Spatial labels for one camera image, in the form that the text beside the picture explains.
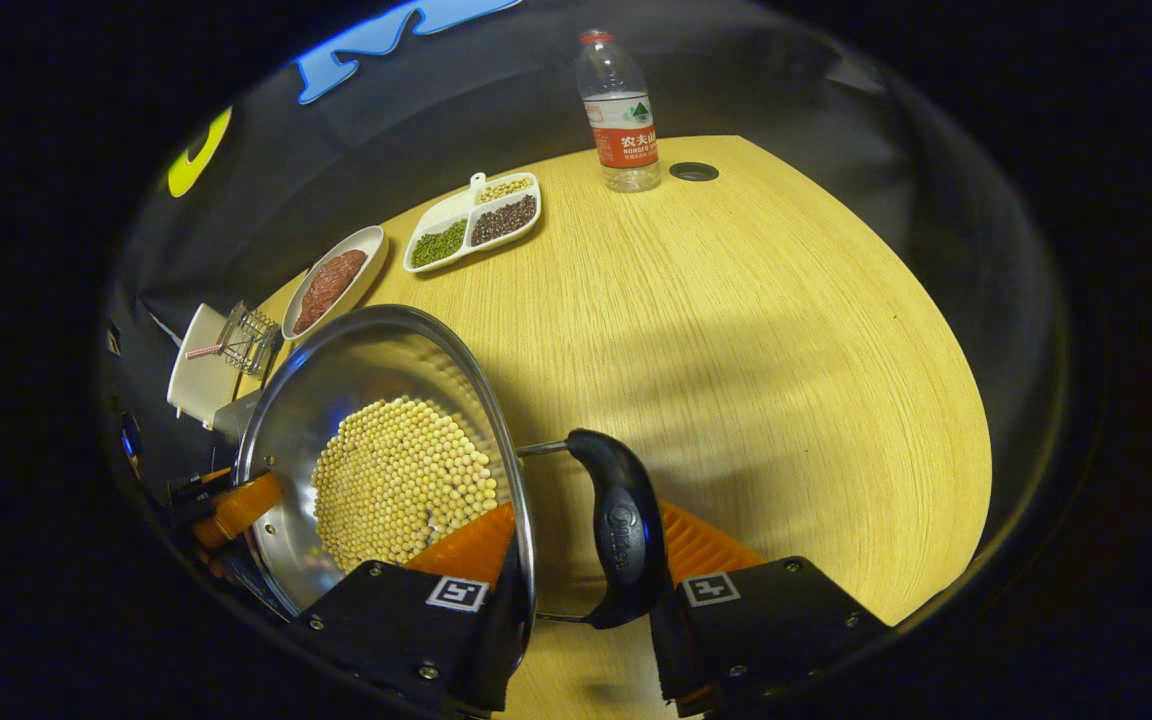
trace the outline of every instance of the wire rack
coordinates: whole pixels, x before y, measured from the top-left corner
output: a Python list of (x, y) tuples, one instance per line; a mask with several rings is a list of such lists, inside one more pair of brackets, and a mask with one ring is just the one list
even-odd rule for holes
[(282, 344), (282, 333), (278, 323), (260, 310), (248, 309), (240, 301), (225, 319), (225, 327), (215, 344), (220, 346), (220, 356), (238, 371), (248, 376), (259, 376), (270, 364), (270, 357)]

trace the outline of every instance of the light wood tabletop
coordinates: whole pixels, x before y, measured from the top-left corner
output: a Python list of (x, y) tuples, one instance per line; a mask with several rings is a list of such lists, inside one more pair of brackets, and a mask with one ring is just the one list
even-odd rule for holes
[[(654, 190), (621, 195), (593, 150), (508, 169), (539, 179), (530, 234), (407, 273), (435, 197), (380, 222), (393, 247), (362, 304), (447, 323), (517, 445), (608, 433), (659, 497), (768, 559), (806, 556), (895, 624), (964, 570), (986, 518), (990, 439), (963, 353), (896, 255), (790, 165), (732, 136), (659, 149), (662, 168), (721, 174), (664, 172)], [(300, 280), (262, 310), (282, 316)], [(255, 388), (244, 382), (238, 393)], [(589, 478), (550, 455), (526, 460), (525, 483), (540, 609), (584, 614), (602, 597)], [(676, 712), (660, 700), (646, 619), (604, 632), (538, 621), (500, 717)]]

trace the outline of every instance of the soybean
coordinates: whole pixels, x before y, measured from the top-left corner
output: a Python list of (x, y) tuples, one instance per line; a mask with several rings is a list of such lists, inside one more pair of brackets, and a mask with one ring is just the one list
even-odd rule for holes
[(531, 187), (531, 179), (513, 179), (509, 182), (498, 182), (494, 184), (488, 184), (483, 190), (479, 191), (479, 197), (477, 197), (477, 204), (483, 205), (484, 202), (492, 202), (502, 199), (506, 195), (524, 190), (524, 188)]
[[(439, 438), (448, 433), (463, 433), (460, 420), (408, 397), (374, 402), (338, 425), (311, 484), (317, 533), (340, 569), (348, 573), (371, 559), (402, 564), (495, 507), (493, 498), (467, 497), (470, 488), (452, 475), (430, 473), (425, 458), (447, 445)], [(477, 464), (486, 456), (467, 439), (439, 454), (453, 464), (460, 460), (456, 467), (488, 471)], [(442, 500), (430, 500), (434, 497)]]

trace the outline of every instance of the oval white plate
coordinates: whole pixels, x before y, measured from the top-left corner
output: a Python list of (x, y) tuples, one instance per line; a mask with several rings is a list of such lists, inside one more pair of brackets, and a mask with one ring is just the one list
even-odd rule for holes
[[(388, 240), (385, 237), (385, 230), (380, 225), (371, 225), (371, 227), (362, 228), (361, 232), (356, 232), (351, 236), (338, 242), (336, 247), (333, 247), (323, 258), (319, 258), (319, 262), (305, 274), (305, 279), (302, 279), (301, 287), (296, 288), (296, 295), (291, 296), (291, 302), (289, 302), (287, 311), (283, 313), (283, 338), (287, 338), (289, 341), (302, 340), (302, 338), (323, 327), (325, 323), (332, 323), (333, 318), (338, 318), (353, 310), (353, 306), (358, 304), (362, 295), (374, 282), (376, 274), (380, 273), (380, 265), (385, 262), (385, 255), (389, 252)], [(349, 250), (362, 250), (367, 255), (367, 258), (362, 263), (361, 268), (358, 268), (358, 273), (353, 275), (353, 281), (344, 288), (344, 291), (340, 293), (338, 301), (333, 302), (332, 306), (328, 306), (328, 311), (321, 318), (314, 320), (314, 324), (306, 327), (305, 332), (293, 333), (291, 328), (296, 327), (296, 320), (301, 317), (301, 302), (305, 300), (305, 293), (310, 290), (310, 283), (314, 281), (316, 275), (319, 274), (319, 270), (323, 270), (323, 265), (328, 263), (329, 259), (338, 258)]]

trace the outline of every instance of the water bottle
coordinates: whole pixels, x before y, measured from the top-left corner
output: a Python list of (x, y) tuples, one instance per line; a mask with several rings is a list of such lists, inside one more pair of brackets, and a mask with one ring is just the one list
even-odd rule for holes
[(616, 37), (590, 29), (579, 38), (576, 86), (594, 131), (607, 187), (621, 192), (650, 190), (660, 183), (655, 121), (649, 84)]

